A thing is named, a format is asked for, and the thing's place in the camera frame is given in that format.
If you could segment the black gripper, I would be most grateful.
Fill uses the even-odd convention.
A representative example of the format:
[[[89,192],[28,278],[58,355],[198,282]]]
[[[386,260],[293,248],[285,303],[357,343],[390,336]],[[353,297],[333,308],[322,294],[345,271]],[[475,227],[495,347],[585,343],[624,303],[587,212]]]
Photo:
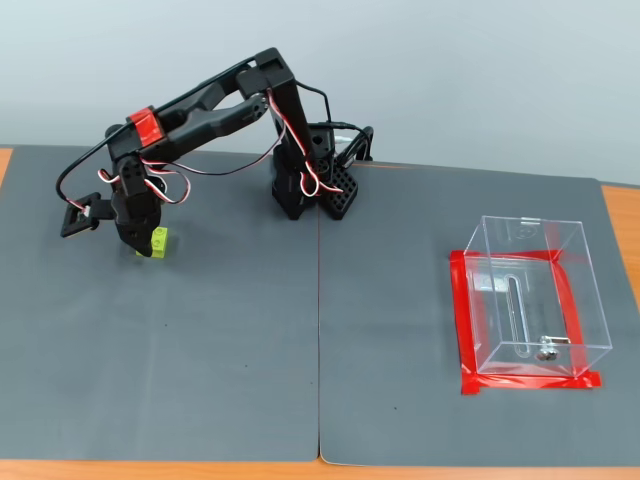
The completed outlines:
[[[161,220],[166,184],[145,172],[121,172],[112,184],[111,207],[122,242],[144,257],[153,254],[152,236]]]

